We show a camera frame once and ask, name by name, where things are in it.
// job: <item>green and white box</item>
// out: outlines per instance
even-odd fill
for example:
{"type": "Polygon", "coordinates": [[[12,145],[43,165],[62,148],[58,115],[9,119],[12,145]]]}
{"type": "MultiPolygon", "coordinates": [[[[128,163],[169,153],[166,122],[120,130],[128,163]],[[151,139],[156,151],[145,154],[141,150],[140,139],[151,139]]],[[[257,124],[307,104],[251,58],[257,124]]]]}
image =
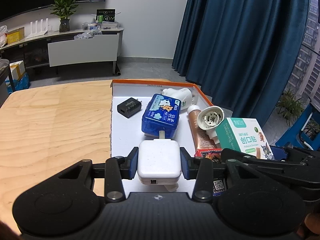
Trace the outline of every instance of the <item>green and white box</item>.
{"type": "Polygon", "coordinates": [[[226,118],[218,125],[216,132],[222,149],[229,148],[258,159],[275,159],[259,123],[254,118],[226,118]]]}

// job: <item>wood grain table surface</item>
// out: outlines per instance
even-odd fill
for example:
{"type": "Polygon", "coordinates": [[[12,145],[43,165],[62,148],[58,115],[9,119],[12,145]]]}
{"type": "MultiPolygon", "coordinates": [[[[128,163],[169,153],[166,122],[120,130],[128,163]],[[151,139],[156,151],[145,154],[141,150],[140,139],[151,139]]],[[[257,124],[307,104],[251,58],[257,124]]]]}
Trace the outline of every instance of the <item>wood grain table surface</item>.
{"type": "MultiPolygon", "coordinates": [[[[22,192],[82,159],[110,157],[111,82],[17,91],[0,108],[0,220],[15,232],[12,205],[22,192]]],[[[103,196],[103,179],[94,192],[103,196]]]]}

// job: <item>black power adapter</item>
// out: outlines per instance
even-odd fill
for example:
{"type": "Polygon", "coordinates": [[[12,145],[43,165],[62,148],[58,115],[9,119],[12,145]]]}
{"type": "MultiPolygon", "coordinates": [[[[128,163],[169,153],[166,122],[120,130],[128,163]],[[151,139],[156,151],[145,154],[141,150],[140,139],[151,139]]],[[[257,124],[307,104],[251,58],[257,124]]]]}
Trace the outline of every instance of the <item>black power adapter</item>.
{"type": "Polygon", "coordinates": [[[130,118],[140,110],[141,102],[134,98],[129,98],[117,106],[118,113],[122,114],[126,118],[130,118]]]}

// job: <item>ribbed black surface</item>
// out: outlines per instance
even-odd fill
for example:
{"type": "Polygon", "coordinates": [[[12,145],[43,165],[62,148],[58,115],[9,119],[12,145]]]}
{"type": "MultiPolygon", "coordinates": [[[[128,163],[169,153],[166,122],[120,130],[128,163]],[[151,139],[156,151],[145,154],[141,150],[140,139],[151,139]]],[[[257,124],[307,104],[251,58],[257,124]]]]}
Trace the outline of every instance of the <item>ribbed black surface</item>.
{"type": "MultiPolygon", "coordinates": [[[[44,239],[25,236],[25,239],[44,239]]],[[[131,193],[127,200],[107,204],[86,229],[51,240],[254,240],[224,225],[209,204],[187,193],[131,193]]],[[[264,240],[298,240],[294,233],[264,240]]]]}

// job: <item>blue box lid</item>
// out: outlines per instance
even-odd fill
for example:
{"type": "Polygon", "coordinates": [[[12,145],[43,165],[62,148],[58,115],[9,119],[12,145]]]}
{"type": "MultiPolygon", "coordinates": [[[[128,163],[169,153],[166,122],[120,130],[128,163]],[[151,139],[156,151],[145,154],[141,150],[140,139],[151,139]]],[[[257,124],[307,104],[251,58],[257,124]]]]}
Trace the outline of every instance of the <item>blue box lid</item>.
{"type": "Polygon", "coordinates": [[[154,94],[142,116],[142,121],[175,129],[178,126],[180,108],[180,100],[154,94]]]}

